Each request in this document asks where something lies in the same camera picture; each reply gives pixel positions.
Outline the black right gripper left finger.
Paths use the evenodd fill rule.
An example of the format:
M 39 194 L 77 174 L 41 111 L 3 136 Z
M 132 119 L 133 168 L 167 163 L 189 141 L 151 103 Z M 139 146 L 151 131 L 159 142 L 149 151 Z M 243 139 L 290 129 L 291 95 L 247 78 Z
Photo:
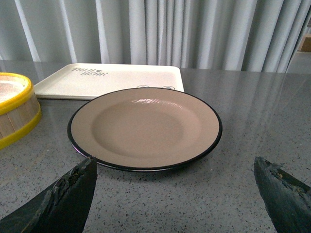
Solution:
M 79 163 L 0 221 L 2 233 L 81 233 L 97 180 L 96 158 Z

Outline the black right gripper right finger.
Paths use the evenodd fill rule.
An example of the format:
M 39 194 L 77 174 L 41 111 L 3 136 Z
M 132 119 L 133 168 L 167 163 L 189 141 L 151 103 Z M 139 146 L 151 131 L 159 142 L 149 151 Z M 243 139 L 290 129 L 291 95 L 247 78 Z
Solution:
M 254 161 L 254 176 L 265 209 L 278 233 L 311 231 L 311 188 L 262 157 Z

